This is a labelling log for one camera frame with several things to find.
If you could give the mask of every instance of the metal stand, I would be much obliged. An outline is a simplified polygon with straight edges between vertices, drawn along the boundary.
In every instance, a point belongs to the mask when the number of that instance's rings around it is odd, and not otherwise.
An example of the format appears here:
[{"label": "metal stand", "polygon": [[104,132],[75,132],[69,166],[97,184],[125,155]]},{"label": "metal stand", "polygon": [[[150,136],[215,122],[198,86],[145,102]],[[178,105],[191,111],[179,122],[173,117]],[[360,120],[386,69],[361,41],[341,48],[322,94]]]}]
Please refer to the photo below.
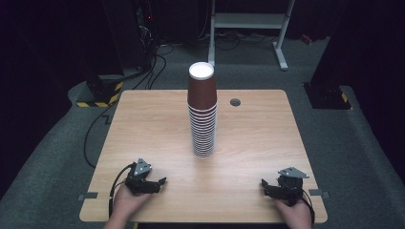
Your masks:
[{"label": "metal stand", "polygon": [[281,50],[281,46],[286,35],[294,3],[295,0],[289,0],[287,12],[285,14],[216,13],[215,0],[212,0],[208,63],[215,66],[215,28],[279,29],[280,35],[278,41],[273,42],[273,48],[280,63],[281,70],[286,71],[288,65]]}]

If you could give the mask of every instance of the hand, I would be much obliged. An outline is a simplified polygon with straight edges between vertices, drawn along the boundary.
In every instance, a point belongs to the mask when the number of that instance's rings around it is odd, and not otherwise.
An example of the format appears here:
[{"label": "hand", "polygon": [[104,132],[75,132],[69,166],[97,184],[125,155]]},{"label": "hand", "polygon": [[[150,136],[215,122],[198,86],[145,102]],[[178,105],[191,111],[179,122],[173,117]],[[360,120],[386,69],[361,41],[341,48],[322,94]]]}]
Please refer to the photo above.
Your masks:
[{"label": "hand", "polygon": [[299,199],[292,207],[287,206],[280,199],[272,199],[279,210],[284,222],[290,229],[310,229],[312,222],[308,206]]},{"label": "hand", "polygon": [[142,194],[135,196],[125,184],[121,184],[114,198],[113,214],[104,226],[106,228],[124,228],[128,219],[152,195]]}]

